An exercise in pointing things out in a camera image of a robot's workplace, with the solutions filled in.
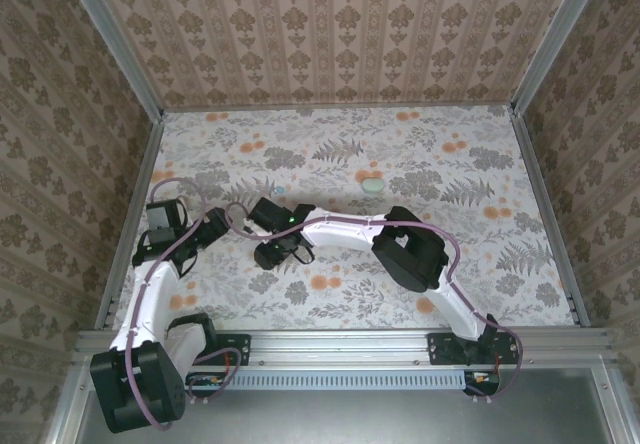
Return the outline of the floral printed tablecloth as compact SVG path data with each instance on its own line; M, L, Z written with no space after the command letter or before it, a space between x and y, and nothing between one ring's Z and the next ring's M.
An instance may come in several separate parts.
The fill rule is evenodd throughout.
M384 180L381 193L362 190L369 177ZM456 239L456 278L478 310L505 326L573 321L503 106L169 114L147 195L181 199L192 218L264 197L356 215L402 206ZM311 264L289 258L265 271L254 249L228 233L200 252L171 298L171 316L205 312L230 330L445 324L370 253L317 248Z

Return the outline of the aluminium side rail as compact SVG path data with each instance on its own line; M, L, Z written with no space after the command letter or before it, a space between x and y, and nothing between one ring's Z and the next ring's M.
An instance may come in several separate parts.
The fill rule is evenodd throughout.
M547 192L534 146L531 142L523 117L511 107L507 107L511 124L521 150L532 190L538 205L543 225L549 240L550 249L555 259L559 279L563 285L567 301L569 302L574 322L581 327L590 327L584 300L582 298L570 258L564 244L551 199Z
M96 331L104 330L109 326L109 321L113 315L111 306L118 301L119 293L125 283L131 260L131 252L135 245L137 229L159 153L163 131L164 116L160 115L160 119L152 125L149 141L140 164L139 174L133 188L118 246L114 254L103 297L93 326L93 329Z

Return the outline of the aluminium front rail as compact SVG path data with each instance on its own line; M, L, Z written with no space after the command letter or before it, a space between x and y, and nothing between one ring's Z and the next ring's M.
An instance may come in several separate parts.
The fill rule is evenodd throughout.
M260 370L425 369L438 352L435 329L257 331L248 364ZM517 327L524 369L587 368L617 361L603 329Z

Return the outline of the aluminium corner post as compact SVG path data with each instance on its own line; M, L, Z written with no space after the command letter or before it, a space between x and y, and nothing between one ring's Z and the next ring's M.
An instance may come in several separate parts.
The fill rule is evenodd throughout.
M80 0L153 125L163 107L107 0Z
M514 97L511 99L511 108L516 116L522 116L533 100L588 1L561 1L515 91Z

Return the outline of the grey metal base plate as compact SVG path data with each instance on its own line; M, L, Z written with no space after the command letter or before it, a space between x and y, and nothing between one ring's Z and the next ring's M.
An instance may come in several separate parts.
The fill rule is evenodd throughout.
M460 391L233 391L168 431L111 433L87 384L64 391L46 444L640 444L618 371L526 370L486 402Z

